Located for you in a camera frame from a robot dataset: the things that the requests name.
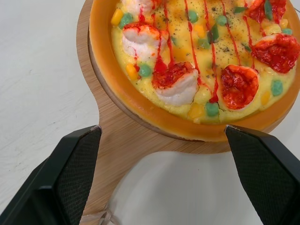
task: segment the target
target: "pizza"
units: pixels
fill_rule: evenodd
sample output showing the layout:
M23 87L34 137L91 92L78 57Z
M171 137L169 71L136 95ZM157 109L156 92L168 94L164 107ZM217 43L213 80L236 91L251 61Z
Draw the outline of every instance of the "pizza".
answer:
M169 113L198 124L241 120L272 106L295 79L300 45L285 6L121 0L113 50L132 88Z

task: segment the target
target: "green pea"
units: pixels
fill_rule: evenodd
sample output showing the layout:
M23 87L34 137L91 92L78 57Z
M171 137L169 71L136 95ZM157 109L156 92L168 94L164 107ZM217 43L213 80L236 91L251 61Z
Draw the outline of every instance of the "green pea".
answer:
M192 23L195 23L198 21L198 15L195 11L189 10L188 12L188 20Z
M220 26L225 26L228 23L227 21L227 17L224 15L219 15L217 17L217 24L219 24Z
M283 92L283 85L280 80L275 80L272 82L271 86L273 96L281 95Z
M152 69L146 63L141 63L139 67L139 75L141 77L148 77L152 74Z
M215 43L217 39L219 38L219 30L218 30L218 24L215 23L215 25L212 26L211 30L207 32L207 39L210 44Z
M273 20L272 5L269 0L266 0L264 3L264 13L269 20Z
M244 43L242 43L242 46L244 46L245 47L245 50L247 51L247 52L252 52L252 49L247 45L247 44L244 44Z
M177 45L177 38L171 36L171 41L173 42L174 45Z
M235 7L233 13L234 14L236 14L236 13L242 13L242 12L244 12L247 9L248 9L247 7Z
M293 34L293 31L292 31L291 29L286 28L286 29L283 29L283 30L282 30L282 33L288 34L288 35L292 35L292 34Z
M206 114L209 117L215 117L219 115L219 105L218 103L206 103L205 105Z
M132 23L133 17L130 13L125 13L119 23L120 29L123 29L125 25Z
M209 44L208 40L206 40L206 39L199 39L198 44L201 48L204 48L204 49L210 48L210 44Z

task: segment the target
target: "corn kernel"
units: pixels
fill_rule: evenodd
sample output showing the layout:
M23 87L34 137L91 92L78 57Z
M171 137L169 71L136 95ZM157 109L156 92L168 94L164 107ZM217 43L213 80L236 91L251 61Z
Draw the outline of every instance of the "corn kernel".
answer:
M272 24L264 30L267 35L271 34L280 34L281 33L281 28L278 24Z
M266 91L265 93L263 93L262 97L261 97L261 103L263 106L265 106L269 100L271 98L271 92L270 91Z
M126 68L125 68L125 69L126 69L126 72L127 72L128 76L129 76L129 78L130 78L132 81L137 80L137 78L138 78L138 73L137 73L137 70L135 69L135 67L134 67L133 64L128 63L128 64L126 65Z
M111 24L118 26L122 17L123 17L123 12L122 10L120 10L119 8L116 9L116 11L114 12L113 16L112 16L112 20L111 20Z
M204 115L204 106L197 103L191 105L191 109L187 114L191 119L196 119Z
M287 19L282 19L280 21L280 27L281 27L281 29L286 29L288 24L289 24L289 21Z
M200 38L204 38L205 37L205 30L204 30L204 27L202 25L196 24L194 26L194 31L197 33L197 35Z

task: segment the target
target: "wooden pizza board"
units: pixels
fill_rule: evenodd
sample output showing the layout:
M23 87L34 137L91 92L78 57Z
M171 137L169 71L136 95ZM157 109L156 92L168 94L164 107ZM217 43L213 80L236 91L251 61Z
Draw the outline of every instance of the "wooden pizza board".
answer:
M103 129L103 135L100 141L93 185L83 215L99 213L122 177L146 155L157 151L214 154L230 150L228 143L189 142L158 134L146 128L149 125L143 124L115 98L105 82L101 80L101 74L91 57L89 19L92 3L93 0L86 0L79 17L77 52L83 76L99 108L99 124ZM271 131L280 122L281 120L270 127L268 131ZM97 225L98 221L84 224Z

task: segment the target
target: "red sauce drizzle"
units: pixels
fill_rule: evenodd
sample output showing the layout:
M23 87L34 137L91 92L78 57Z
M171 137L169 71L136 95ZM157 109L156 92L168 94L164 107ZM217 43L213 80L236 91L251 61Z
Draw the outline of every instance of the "red sauce drizzle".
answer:
M223 15L227 18L227 16L226 16L226 11L225 11L225 5L224 5L223 0L221 0L221 3L222 3L222 5L223 5ZM239 65L241 66L238 48L237 48L237 46L236 46L234 37L233 37L233 35L232 35L231 31L230 31L229 23L226 23L226 27L227 27L228 33L229 33L229 35L230 35L230 38L231 38L231 40L232 40L232 43L233 43L233 46L234 46L234 51L235 51L236 57L238 58Z
M151 15L151 17L152 17L152 20L153 20L153 27L156 27L156 25L155 25L155 13L153 13L152 15Z
M253 44L252 44L252 38L251 38L251 33L250 33L250 26L248 23L248 19L246 16L243 16L243 20L246 22L247 29L248 29L248 37L249 37L249 47L253 50ZM254 57L252 56L252 69L255 69L255 62L254 62Z
M207 27L207 30L210 30L210 22L209 22L209 17L208 17L206 0L204 0L204 9L205 9L206 27ZM215 76L215 88L212 93L212 98L210 99L210 103L215 103L215 102L219 101L219 98L217 96L217 90L219 88L219 84L218 84L218 79L217 79L216 52L215 52L214 43L211 43L211 50L212 50L212 66L211 67L212 67L212 70L214 71L214 76Z
M146 20L146 19L145 19L145 16L143 15L143 9L140 8L139 21L140 21L141 23L144 23L145 20Z
M188 3L187 3L187 0L184 0L184 3L186 5L186 15L187 15L187 18L188 18ZM195 64L195 69L198 70L198 84L202 84L202 81L201 81L201 78L200 78L200 69L198 67L198 62L197 62L197 58L196 58L196 53L195 53L195 48L194 48L194 42L193 42L193 36L192 36L192 31L193 31L193 26L191 24L190 21L188 21L188 30L189 30L189 33L190 33L190 38L191 38L191 45L192 45L192 53L193 53L193 58L194 58L194 64Z
M262 23L259 23L259 25L260 25L260 31L261 31L261 33L262 33L262 36L263 36L263 37L267 36L267 35L266 35L266 32L264 32L264 30L263 30Z
M152 9L155 9L155 0L152 0Z
M170 33L169 31L169 18L168 18L168 9L167 9L167 1L164 2L164 13L165 13L165 26L166 31ZM174 57L173 57L173 50L172 50L172 43L171 43L171 36L169 35L168 41L167 41L169 50L170 50L170 63L169 67L174 65Z
M156 73L163 73L168 68L160 55L160 48L161 48L161 32L159 32L159 45L157 49L157 59L154 66L154 72Z

